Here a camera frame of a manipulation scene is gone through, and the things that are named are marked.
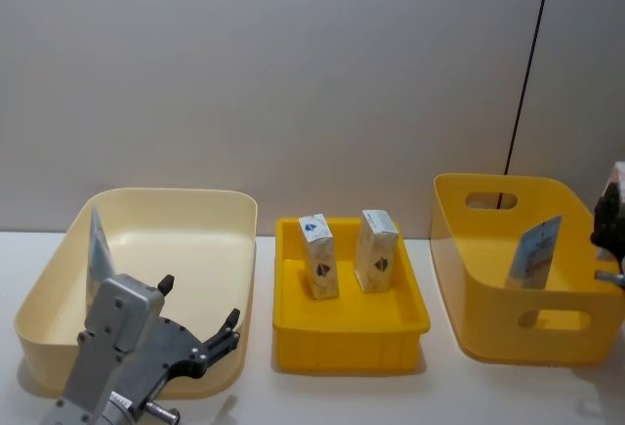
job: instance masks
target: storage bin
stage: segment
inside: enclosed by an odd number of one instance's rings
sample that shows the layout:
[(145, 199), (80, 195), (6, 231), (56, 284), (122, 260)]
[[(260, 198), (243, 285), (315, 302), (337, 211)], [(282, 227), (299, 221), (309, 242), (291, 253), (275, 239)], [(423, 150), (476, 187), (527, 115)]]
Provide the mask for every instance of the storage bin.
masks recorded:
[(328, 218), (335, 239), (339, 298), (314, 300), (306, 278), (298, 220), (276, 225), (274, 350), (288, 371), (411, 372), (430, 318), (400, 237), (392, 287), (363, 293), (354, 274), (360, 220)]
[(163, 317), (204, 340), (233, 308), (240, 310), (238, 349), (201, 379), (175, 379), (163, 397), (198, 398), (225, 389), (245, 358), (256, 233), (256, 202), (234, 191), (119, 189), (90, 199), (16, 317), (15, 330), (34, 379), (59, 395), (78, 353), (94, 205), (119, 273), (152, 286), (167, 274), (176, 277)]
[[(593, 216), (564, 184), (546, 178), (445, 174), (434, 182), (431, 249), (461, 348), (481, 361), (600, 361), (625, 314), (623, 290), (594, 280)], [(557, 215), (562, 225), (544, 290), (505, 287), (521, 235)], [(520, 325), (539, 311), (536, 323)]]

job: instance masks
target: small box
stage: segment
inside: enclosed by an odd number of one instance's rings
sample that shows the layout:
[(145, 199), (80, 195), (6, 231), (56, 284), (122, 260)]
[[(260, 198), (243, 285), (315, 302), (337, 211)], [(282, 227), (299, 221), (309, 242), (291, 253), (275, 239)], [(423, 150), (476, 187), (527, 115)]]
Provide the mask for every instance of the small box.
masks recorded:
[(355, 276), (366, 293), (387, 291), (395, 265), (399, 233), (384, 210), (362, 210)]
[(315, 300), (339, 296), (334, 237), (321, 214), (299, 220), (304, 238), (306, 272)]

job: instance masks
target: tray rim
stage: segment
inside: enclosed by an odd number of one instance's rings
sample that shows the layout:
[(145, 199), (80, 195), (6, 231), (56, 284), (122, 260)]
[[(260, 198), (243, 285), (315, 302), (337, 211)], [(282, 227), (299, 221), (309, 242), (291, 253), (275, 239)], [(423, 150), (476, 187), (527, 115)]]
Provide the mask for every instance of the tray rim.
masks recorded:
[[(343, 224), (350, 226), (359, 226), (360, 219), (355, 217), (328, 217), (326, 218), (329, 225)], [(297, 224), (297, 217), (283, 217), (279, 218), (275, 224), (275, 268), (274, 268), (274, 287), (273, 287), (273, 314), (272, 325), (273, 328), (281, 332), (308, 332), (318, 335), (323, 334), (360, 334), (360, 335), (375, 335), (375, 334), (425, 334), (430, 330), (432, 325), (430, 315), (426, 307), (423, 295), (417, 283), (416, 275), (412, 269), (410, 258), (405, 247), (403, 235), (401, 229), (396, 223), (399, 238), (397, 239), (397, 246), (399, 249), (399, 258), (404, 266), (404, 269), (408, 272), (408, 286), (410, 289), (410, 295), (416, 304), (417, 314), (419, 320), (406, 322), (400, 326), (375, 326), (375, 328), (342, 328), (339, 325), (325, 326), (323, 328), (311, 327), (304, 324), (294, 324), (291, 322), (285, 322), (281, 315), (280, 307), (283, 303), (282, 297), (282, 273), (284, 271), (284, 226), (286, 224)]]

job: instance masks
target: table surface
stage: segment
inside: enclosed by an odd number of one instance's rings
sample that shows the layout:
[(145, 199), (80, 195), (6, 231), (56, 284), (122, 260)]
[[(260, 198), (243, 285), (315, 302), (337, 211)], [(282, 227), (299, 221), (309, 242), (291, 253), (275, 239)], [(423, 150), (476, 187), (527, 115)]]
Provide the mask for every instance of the table surface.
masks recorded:
[[(0, 233), (0, 422), (38, 424), (52, 400), (29, 394), (13, 318), (62, 234)], [(187, 425), (354, 424), (606, 424), (625, 423), (625, 347), (594, 368), (484, 364), (458, 348), (438, 291), (430, 246), (406, 241), (432, 329), (422, 337), (419, 374), (328, 377), (284, 374), (271, 366), (274, 239), (257, 239), (254, 309), (245, 367), (221, 394), (175, 405)], [(142, 424), (156, 424), (151, 417)]]

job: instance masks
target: printed logo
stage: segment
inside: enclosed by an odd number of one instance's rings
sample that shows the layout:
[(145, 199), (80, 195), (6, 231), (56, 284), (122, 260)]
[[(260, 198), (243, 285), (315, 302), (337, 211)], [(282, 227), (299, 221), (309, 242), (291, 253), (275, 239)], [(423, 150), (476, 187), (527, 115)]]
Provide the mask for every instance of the printed logo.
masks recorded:
[(378, 260), (378, 262), (376, 262), (374, 264), (375, 268), (378, 271), (385, 271), (387, 269), (387, 267), (389, 266), (389, 261), (386, 260), (386, 258), (381, 257), (380, 260)]
[(318, 276), (326, 276), (327, 273), (330, 272), (330, 267), (325, 264), (319, 264), (316, 266), (316, 274)]

